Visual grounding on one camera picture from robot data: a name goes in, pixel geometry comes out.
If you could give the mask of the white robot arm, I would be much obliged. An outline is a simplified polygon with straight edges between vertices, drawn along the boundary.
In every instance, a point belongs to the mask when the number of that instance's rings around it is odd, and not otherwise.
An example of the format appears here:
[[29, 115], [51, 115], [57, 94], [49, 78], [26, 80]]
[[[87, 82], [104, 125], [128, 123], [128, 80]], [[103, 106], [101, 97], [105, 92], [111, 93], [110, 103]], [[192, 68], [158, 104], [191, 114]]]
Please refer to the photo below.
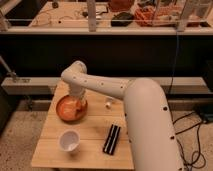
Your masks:
[[86, 88], [123, 101], [135, 171], [184, 171], [167, 98], [156, 81], [89, 75], [81, 61], [67, 67], [61, 79], [74, 96]]

